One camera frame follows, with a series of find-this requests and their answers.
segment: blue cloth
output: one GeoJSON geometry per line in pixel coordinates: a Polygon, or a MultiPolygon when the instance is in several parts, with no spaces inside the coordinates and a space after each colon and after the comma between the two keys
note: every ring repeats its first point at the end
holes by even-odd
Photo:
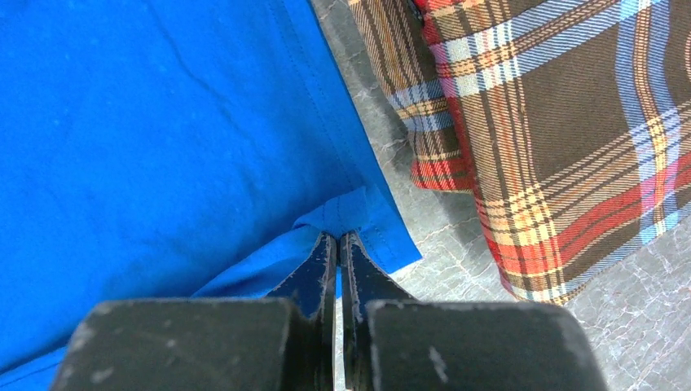
{"type": "Polygon", "coordinates": [[[321,230],[420,257],[307,0],[0,2],[0,389],[103,300],[258,297],[321,230]]]}

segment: gray surface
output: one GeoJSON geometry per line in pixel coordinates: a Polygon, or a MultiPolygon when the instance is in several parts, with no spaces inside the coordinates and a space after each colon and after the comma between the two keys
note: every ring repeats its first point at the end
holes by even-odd
{"type": "MultiPolygon", "coordinates": [[[[512,301],[500,285],[470,196],[423,191],[410,182],[412,151],[405,130],[377,86],[346,1],[314,3],[403,220],[424,257],[394,278],[422,300],[512,301]]],[[[583,325],[612,391],[691,390],[689,257],[687,219],[595,278],[566,305],[583,325]]],[[[344,389],[341,368],[337,389],[344,389]]]]}

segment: plaid shirt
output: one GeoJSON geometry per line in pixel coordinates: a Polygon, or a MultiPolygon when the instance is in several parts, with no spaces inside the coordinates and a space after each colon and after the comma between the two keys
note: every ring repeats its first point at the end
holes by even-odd
{"type": "Polygon", "coordinates": [[[691,1],[411,1],[350,5],[414,181],[472,189],[513,295],[563,304],[689,215],[691,1]]]}

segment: brown plaid fabric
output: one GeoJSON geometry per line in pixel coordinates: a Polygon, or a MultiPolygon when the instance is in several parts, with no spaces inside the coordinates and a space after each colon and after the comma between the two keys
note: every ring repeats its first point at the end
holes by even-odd
{"type": "Polygon", "coordinates": [[[564,303],[689,216],[689,0],[416,2],[516,297],[564,303]]]}
{"type": "Polygon", "coordinates": [[[408,129],[415,159],[411,179],[421,188],[470,192],[447,100],[406,0],[350,0],[377,80],[408,129]]]}

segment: plaid fabric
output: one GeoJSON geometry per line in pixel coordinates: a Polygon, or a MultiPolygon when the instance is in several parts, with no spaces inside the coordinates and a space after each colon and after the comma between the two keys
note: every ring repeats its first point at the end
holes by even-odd
{"type": "Polygon", "coordinates": [[[372,69],[408,129],[415,159],[411,179],[424,189],[470,192],[451,114],[407,0],[350,0],[372,69]]]}
{"type": "Polygon", "coordinates": [[[563,304],[689,215],[689,0],[415,1],[513,295],[563,304]]]}

